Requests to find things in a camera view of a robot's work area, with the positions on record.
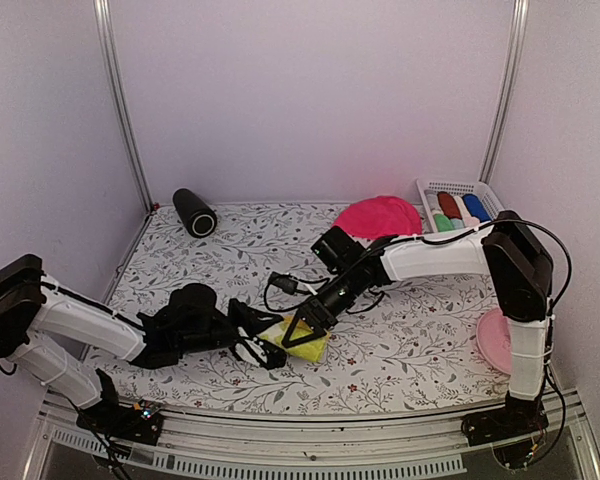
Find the pink towel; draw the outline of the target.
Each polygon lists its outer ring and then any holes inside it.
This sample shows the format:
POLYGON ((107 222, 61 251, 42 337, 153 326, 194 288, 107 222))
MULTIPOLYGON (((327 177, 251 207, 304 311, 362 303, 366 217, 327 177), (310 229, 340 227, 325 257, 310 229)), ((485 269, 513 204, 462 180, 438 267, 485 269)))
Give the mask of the pink towel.
POLYGON ((334 226, 350 236, 369 240, 423 232, 416 208, 395 196, 377 196, 353 203, 339 214, 334 226))

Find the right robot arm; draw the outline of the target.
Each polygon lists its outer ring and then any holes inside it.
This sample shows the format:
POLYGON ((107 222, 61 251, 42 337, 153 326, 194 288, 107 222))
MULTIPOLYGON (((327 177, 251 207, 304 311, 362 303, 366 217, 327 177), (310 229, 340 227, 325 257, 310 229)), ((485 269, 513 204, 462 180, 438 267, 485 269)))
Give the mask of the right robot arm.
POLYGON ((522 219, 512 210, 473 228, 429 235, 388 235, 362 246, 334 226, 312 247, 333 279, 303 301, 289 325, 299 322, 311 332, 294 338, 286 332, 283 347, 293 348, 322 338, 338 316, 371 287, 411 278, 489 275, 499 308, 508 320, 512 373, 497 427, 517 436, 535 420, 549 355, 548 331, 561 299, 554 293, 554 262, 537 238, 547 228, 522 219))

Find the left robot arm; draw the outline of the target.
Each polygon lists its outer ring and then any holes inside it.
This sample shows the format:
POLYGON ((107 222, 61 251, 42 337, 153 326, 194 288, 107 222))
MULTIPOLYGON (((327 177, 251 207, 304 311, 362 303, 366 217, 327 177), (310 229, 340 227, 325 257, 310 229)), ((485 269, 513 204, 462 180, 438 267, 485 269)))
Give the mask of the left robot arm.
POLYGON ((96 347, 145 370, 175 366, 189 353, 227 348, 239 360, 272 370, 287 354, 259 337, 276 316, 232 300, 216 307, 215 291, 189 283, 173 291, 157 313, 135 318, 72 291, 45 274, 42 260, 25 254, 0 269, 0 359, 24 368, 44 386, 62 393, 108 434, 128 426, 112 379, 83 365, 56 336, 96 347))

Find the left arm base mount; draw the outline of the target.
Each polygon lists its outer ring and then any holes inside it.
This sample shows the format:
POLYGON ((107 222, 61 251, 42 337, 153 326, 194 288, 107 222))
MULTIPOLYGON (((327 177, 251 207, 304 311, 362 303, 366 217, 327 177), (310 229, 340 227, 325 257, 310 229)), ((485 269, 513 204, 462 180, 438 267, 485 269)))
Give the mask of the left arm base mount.
POLYGON ((78 409, 76 424, 79 428, 107 438, 126 440, 156 446, 161 436, 164 417, 147 413, 119 403, 100 400, 95 405, 78 409))

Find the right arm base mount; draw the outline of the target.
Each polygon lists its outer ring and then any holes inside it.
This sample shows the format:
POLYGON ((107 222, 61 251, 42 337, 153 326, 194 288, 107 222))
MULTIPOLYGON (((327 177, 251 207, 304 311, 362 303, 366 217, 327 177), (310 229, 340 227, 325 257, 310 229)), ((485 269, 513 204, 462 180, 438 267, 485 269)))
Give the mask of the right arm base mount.
POLYGON ((508 440, 540 432, 549 426, 542 409, 500 407, 465 415, 461 432, 470 446, 508 440))

